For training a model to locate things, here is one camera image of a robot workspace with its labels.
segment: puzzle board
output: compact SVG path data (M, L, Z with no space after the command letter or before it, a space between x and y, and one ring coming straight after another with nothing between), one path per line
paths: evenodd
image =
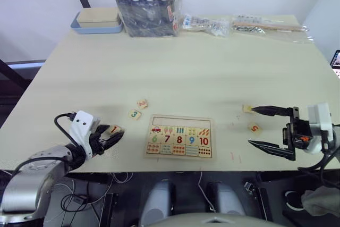
M147 157L213 159L212 119L153 115L147 134Z

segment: table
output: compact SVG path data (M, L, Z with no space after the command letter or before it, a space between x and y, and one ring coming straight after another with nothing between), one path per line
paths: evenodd
M296 22L293 16L280 16ZM340 84L313 44L294 44L252 35L219 38L182 32L176 38L131 38L126 33L78 35L59 43L0 129L0 169L14 169L33 153L67 139L53 118L84 110L126 129L113 148L76 172L296 170L322 154L296 150L296 161L268 155L247 140L282 146L287 117L242 112L242 104L298 106L328 102L340 123ZM135 121L128 111L140 99L149 106ZM144 158L152 114L210 117L215 121L214 161ZM257 137L249 122L263 128ZM61 122L67 129L68 120ZM332 161L329 167L338 167Z

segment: clear plastic bag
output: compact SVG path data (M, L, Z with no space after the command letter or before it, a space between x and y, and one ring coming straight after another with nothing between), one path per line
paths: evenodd
M184 17L182 28L190 31L204 31L222 37L227 37L230 30L227 19L207 19L191 15Z
M306 26L288 24L284 21L273 21L260 16L238 15L232 18L231 29L234 32L265 36L298 44L312 43Z
M132 37L177 36L182 0L116 0Z

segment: red car picture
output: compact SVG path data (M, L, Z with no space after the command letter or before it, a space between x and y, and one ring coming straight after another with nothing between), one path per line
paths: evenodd
M160 128L159 127L154 127L152 130L151 130L153 133L160 133Z

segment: blue tray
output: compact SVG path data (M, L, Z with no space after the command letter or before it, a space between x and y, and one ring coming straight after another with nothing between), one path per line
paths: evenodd
M117 27L103 27L103 28L81 28L78 21L79 13L75 16L71 23L71 28L78 34L105 34L105 33L119 33L123 30L123 23Z

